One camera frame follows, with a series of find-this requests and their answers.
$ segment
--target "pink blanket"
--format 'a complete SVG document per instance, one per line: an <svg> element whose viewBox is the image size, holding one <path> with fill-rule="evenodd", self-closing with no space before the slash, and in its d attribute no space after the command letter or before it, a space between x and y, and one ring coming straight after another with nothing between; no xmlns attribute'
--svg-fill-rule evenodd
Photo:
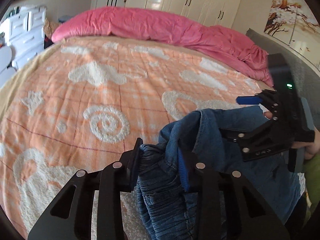
<svg viewBox="0 0 320 240"><path fill-rule="evenodd" d="M273 86L268 53L245 35L220 25L206 27L188 18L154 10L103 7L86 11L62 24L52 35L57 42L71 36L116 35L194 49L242 74Z"/></svg>

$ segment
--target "blue jeans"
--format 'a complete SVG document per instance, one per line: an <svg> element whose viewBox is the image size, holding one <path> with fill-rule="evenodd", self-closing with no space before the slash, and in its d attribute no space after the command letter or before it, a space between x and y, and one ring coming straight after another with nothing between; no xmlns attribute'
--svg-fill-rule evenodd
<svg viewBox="0 0 320 240"><path fill-rule="evenodd" d="M300 198L298 175L288 171L281 155L244 163L239 146L219 132L219 128L251 131L266 121L258 106L199 110L165 126L157 145L141 146L138 205L152 239L193 239L197 194L186 194L180 183L179 139L181 148L196 153L206 166L224 173L240 171L280 220L287 221ZM226 230L224 214L221 223Z"/></svg>

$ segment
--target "cabinet handle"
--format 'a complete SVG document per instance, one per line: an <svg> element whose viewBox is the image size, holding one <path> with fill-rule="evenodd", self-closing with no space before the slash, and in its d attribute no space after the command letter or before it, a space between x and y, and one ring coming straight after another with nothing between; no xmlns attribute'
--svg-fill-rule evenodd
<svg viewBox="0 0 320 240"><path fill-rule="evenodd" d="M15 25L13 28L16 29L16 28L18 28L18 27L20 27L20 26L23 26L23 23L18 24L18 25Z"/></svg>
<svg viewBox="0 0 320 240"><path fill-rule="evenodd" d="M27 61L31 60L32 58L34 58L37 55L38 55L38 53L36 52L32 57L27 58Z"/></svg>
<svg viewBox="0 0 320 240"><path fill-rule="evenodd" d="M26 43L28 43L29 41L32 41L34 38L35 38L35 37L32 36L32 38L25 40L25 41L23 42L23 44L26 44Z"/></svg>

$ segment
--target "metal bolt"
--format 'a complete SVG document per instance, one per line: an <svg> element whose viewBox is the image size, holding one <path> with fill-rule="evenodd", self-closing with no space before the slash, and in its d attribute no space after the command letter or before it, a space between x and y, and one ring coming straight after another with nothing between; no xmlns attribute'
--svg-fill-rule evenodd
<svg viewBox="0 0 320 240"><path fill-rule="evenodd" d="M122 163L121 162L116 162L112 165L112 167L114 167L115 169L119 169L122 167Z"/></svg>
<svg viewBox="0 0 320 240"><path fill-rule="evenodd" d="M197 163L196 167L197 167L197 169L203 170L205 168L205 164L204 163Z"/></svg>
<svg viewBox="0 0 320 240"><path fill-rule="evenodd" d="M77 177L83 177L85 175L85 171L84 170L79 170L77 172Z"/></svg>
<svg viewBox="0 0 320 240"><path fill-rule="evenodd" d="M234 176L235 178L240 178L240 177L241 177L241 172L239 172L239 171L234 171L234 172L232 173L232 176Z"/></svg>

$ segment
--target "person's arm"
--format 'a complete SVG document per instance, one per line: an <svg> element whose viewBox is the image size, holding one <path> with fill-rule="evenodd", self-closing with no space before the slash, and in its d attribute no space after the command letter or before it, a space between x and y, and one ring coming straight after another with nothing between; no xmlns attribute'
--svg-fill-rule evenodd
<svg viewBox="0 0 320 240"><path fill-rule="evenodd" d="M272 118L271 112L265 112L264 116L268 119ZM304 158L306 160L312 159L316 154L320 154L320 132L315 128L316 136L315 141L313 143L306 143L306 142L294 142L292 148L299 149L306 147L306 153Z"/></svg>

